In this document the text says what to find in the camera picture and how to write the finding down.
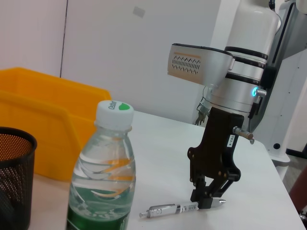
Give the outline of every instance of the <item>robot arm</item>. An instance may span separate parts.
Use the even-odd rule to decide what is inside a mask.
[[[200,209],[210,208],[213,197],[240,179],[233,153],[238,136],[253,144],[253,134],[244,130],[257,97],[265,94],[258,87],[278,22],[268,0],[241,0],[225,50],[171,47],[168,74],[208,87],[200,108],[210,110],[205,133],[200,145],[188,150],[190,181],[196,187],[191,201]],[[206,186],[205,177],[213,182]]]

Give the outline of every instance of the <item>plastic water bottle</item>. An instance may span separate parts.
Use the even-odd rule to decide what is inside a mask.
[[[135,161],[128,137],[133,108],[98,104],[97,131],[73,170],[66,230],[125,230],[133,201]]]

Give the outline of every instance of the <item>blue indicator light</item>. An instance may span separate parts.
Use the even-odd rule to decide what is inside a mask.
[[[255,87],[255,88],[253,89],[253,91],[251,92],[251,95],[252,95],[253,97],[256,97],[256,91],[257,91],[257,89],[258,89],[258,87]]]

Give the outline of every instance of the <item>mesh cup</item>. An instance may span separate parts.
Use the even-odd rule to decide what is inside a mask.
[[[29,228],[36,147],[30,134],[0,127],[0,229]]]

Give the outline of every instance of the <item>vent grille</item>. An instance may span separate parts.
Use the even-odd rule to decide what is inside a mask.
[[[187,57],[183,55],[176,55],[172,61],[173,69],[190,73],[190,74],[198,74],[200,69],[201,60],[194,57]]]

